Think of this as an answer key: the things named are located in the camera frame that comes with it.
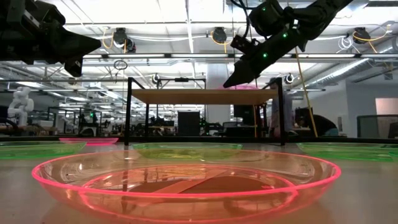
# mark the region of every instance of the person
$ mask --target person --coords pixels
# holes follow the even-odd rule
[[[300,125],[301,127],[309,127],[311,132],[315,135],[311,121],[310,110],[308,108],[305,108],[302,113],[303,114],[301,117],[299,117],[299,121],[297,124]],[[315,127],[317,128],[318,136],[325,136],[325,137],[338,136],[338,129],[336,125],[329,119],[317,114],[313,114],[313,120],[315,123]]]
[[[273,82],[276,78],[271,78],[269,81]],[[273,83],[269,86],[271,90],[278,90],[278,85]],[[293,111],[292,98],[283,91],[283,105],[284,105],[284,120],[285,120],[285,133],[287,135],[288,132],[293,130]],[[271,108],[271,123],[269,126],[270,137],[280,137],[280,123],[279,123],[279,100],[278,96],[272,99],[272,108]]]

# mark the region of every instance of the ceiling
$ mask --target ceiling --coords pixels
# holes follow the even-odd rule
[[[65,16],[67,24],[65,28],[78,34],[87,35],[100,39],[105,43],[102,48],[95,50],[92,54],[123,54],[123,49],[112,45],[111,36],[117,27],[125,27],[127,34],[132,38],[137,47],[137,54],[156,53],[185,53],[185,54],[241,54],[229,45],[215,44],[208,35],[215,27],[224,27],[224,30],[231,40],[233,34],[242,34],[246,22],[243,10],[232,7],[229,0],[45,0],[56,5],[58,10]],[[250,6],[256,6],[259,0],[248,1]],[[312,1],[294,0],[290,6],[306,7]],[[398,19],[396,7],[365,7],[368,1],[355,0],[347,8],[337,14],[331,24],[325,29],[319,38],[310,41],[306,47],[306,54],[347,54],[357,52],[371,52],[369,44],[350,44],[343,42],[346,34],[352,34],[355,27],[365,27],[372,37],[383,38],[372,41],[378,51],[381,45],[390,42],[398,32]],[[280,1],[282,7],[287,6],[287,1]],[[251,35],[260,41],[264,39],[251,29]],[[125,103],[126,91],[115,91],[116,99],[108,95],[101,96],[94,91],[83,91],[89,85],[98,86],[102,89],[123,89],[127,88],[121,79],[134,77],[145,88],[155,88],[151,79],[154,74],[162,78],[195,77],[206,78],[207,65],[209,63],[227,63],[228,71],[234,70],[234,60],[213,58],[202,58],[201,60],[179,60],[172,58],[145,58],[126,59],[128,68],[120,71],[114,69],[113,63],[116,59],[98,60],[86,59],[83,63],[83,78],[98,80],[89,83],[67,83],[53,82],[42,83],[42,89],[71,90],[81,89],[78,92],[53,91],[65,102],[64,96],[87,98],[95,103],[120,103],[111,105],[115,111],[123,112],[122,105]],[[316,77],[332,69],[338,64],[349,64],[351,62],[325,59],[323,61],[302,60],[301,69],[306,80],[314,80]],[[0,76],[3,79],[38,80],[46,78],[69,79],[71,76],[65,72],[61,65],[45,65],[37,63],[35,66],[27,66],[21,62],[7,62],[3,64],[3,71]],[[270,77],[284,76],[288,73],[295,77],[299,75],[299,68],[295,60],[283,60],[265,69],[261,77],[257,79],[258,87],[263,87]],[[11,89],[19,84],[12,84]],[[200,83],[175,83],[169,82],[164,88],[201,88]],[[86,103],[85,101],[67,98],[66,102]],[[192,105],[193,108],[203,110],[201,105]],[[182,105],[181,108],[192,110],[191,106]],[[170,111],[177,111],[177,107],[171,105],[161,106],[161,113],[167,114]]]

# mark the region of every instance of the wooden table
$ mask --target wooden table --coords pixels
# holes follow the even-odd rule
[[[276,90],[133,90],[147,104],[260,105],[277,96]]]

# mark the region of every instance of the table top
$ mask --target table top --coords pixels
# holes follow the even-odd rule
[[[132,90],[148,104],[260,105],[277,96],[276,90]]]

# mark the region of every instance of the humanoid robot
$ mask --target humanoid robot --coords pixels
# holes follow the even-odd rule
[[[29,87],[18,87],[17,91],[14,92],[14,99],[8,107],[8,117],[15,118],[19,115],[18,126],[26,126],[27,124],[27,113],[33,111],[34,102],[29,98],[30,88]]]

